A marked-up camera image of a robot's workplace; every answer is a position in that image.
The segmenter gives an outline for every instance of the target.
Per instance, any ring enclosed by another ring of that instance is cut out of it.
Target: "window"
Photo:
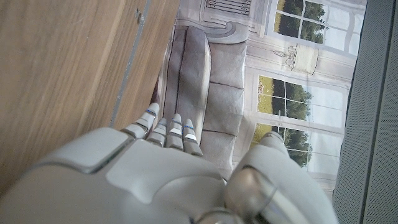
[[[283,35],[301,44],[313,43],[311,47],[358,54],[363,16],[352,10],[304,0],[274,0],[269,21],[267,34]]]
[[[343,95],[259,76],[257,111],[334,128],[343,125]]]
[[[251,147],[269,131],[283,137],[290,158],[303,170],[337,175],[342,137],[257,123]]]

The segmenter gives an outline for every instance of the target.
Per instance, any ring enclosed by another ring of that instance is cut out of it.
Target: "window pane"
[[[341,29],[348,29],[349,14],[341,9],[329,7],[329,19],[327,21],[329,26],[334,26]]]
[[[337,175],[339,157],[327,156],[318,153],[310,153],[308,155],[311,157],[308,163],[309,172],[319,172],[324,174]]]
[[[306,1],[304,17],[324,23],[328,15],[327,10],[327,6]]]
[[[363,16],[355,15],[354,32],[360,33],[362,30]]]
[[[310,114],[310,107],[305,103],[298,103],[294,101],[286,101],[286,112],[289,118],[301,119],[308,121],[308,116]]]
[[[343,122],[343,112],[341,110],[324,106],[312,105],[310,110],[310,121],[317,124],[340,128]]]
[[[323,30],[325,26],[316,24],[314,22],[303,21],[300,38],[309,40],[317,44],[323,43]]]
[[[303,5],[302,0],[279,0],[277,10],[301,16]]]
[[[257,103],[257,111],[261,113],[272,114],[272,97],[259,94]]]
[[[257,123],[256,124],[256,130],[254,131],[254,136],[253,136],[252,142],[260,142],[262,137],[266,133],[272,131],[275,128],[276,128],[276,130],[278,129],[278,127],[271,126],[269,124],[259,124],[259,123]]]
[[[326,39],[325,45],[336,48],[338,50],[344,50],[344,44],[346,40],[346,32],[333,28],[326,28]]]
[[[312,94],[311,104],[326,106],[338,110],[343,109],[343,94],[326,88],[311,86],[308,91]]]
[[[285,98],[285,82],[272,79],[273,96]]]
[[[285,131],[285,146],[288,149],[311,151],[309,136],[310,134],[306,131],[287,128]]]
[[[259,94],[257,110],[261,113],[285,116],[285,100]]]
[[[293,159],[300,167],[306,167],[307,168],[307,152],[299,152],[299,151],[292,151],[288,150],[289,157]]]
[[[274,93],[272,78],[259,76],[259,93],[271,95]]]
[[[340,157],[342,136],[332,136],[329,134],[310,132],[310,144],[312,152],[322,153]]]
[[[289,37],[299,37],[300,19],[285,16],[280,13],[275,15],[274,32]]]
[[[353,55],[358,55],[359,41],[361,37],[358,34],[353,34],[351,41],[349,42],[349,53]]]
[[[295,100],[303,103],[309,103],[312,95],[309,93],[306,86],[297,85],[293,83],[286,83],[286,98],[288,100]]]

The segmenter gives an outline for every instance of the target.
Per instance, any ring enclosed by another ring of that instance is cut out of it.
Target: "robotic finger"
[[[136,122],[125,127],[122,131],[130,134],[135,139],[142,139],[148,134],[158,113],[159,105],[151,103]]]

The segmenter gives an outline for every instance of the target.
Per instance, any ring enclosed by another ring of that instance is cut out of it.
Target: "wood grain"
[[[109,124],[145,2],[0,2],[0,195],[50,151]],[[178,4],[152,0],[118,127],[149,104]]]
[[[146,21],[161,22],[145,23],[141,36],[141,39],[145,41],[139,42],[130,78],[127,81],[128,88],[121,99],[115,120],[116,129],[121,129],[135,121],[149,105],[170,39],[172,31],[170,27],[175,22],[175,17],[170,15],[175,15],[178,10],[179,2],[171,3],[171,1],[152,0]]]

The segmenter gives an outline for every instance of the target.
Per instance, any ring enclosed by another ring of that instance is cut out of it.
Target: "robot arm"
[[[94,130],[49,154],[0,199],[4,223],[337,223],[319,186],[267,133],[227,184],[192,122],[159,106],[122,131]]]

